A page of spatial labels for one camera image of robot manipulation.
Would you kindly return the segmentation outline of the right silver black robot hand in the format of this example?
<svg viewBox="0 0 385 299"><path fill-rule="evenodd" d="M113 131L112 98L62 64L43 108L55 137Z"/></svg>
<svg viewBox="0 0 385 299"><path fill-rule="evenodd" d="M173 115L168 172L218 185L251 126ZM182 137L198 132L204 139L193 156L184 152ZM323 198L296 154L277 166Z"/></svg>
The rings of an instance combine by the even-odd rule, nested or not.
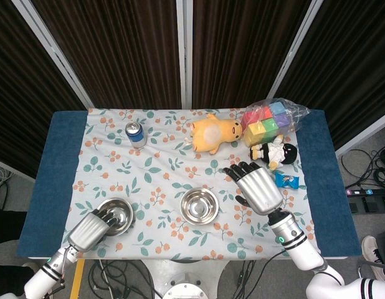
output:
<svg viewBox="0 0 385 299"><path fill-rule="evenodd" d="M267 170L255 162L241 161L222 170L236 183L242 195L237 202L251 208L261 216L270 215L280 209L283 196Z"/></svg>

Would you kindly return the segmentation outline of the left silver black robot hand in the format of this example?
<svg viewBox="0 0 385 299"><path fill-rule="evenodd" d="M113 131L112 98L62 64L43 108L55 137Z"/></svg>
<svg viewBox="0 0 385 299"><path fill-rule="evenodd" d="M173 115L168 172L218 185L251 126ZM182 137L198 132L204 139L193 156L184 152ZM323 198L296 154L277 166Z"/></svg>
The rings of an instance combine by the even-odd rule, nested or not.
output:
<svg viewBox="0 0 385 299"><path fill-rule="evenodd" d="M71 230L67 241L76 251L88 252L119 222L113 212L94 209Z"/></svg>

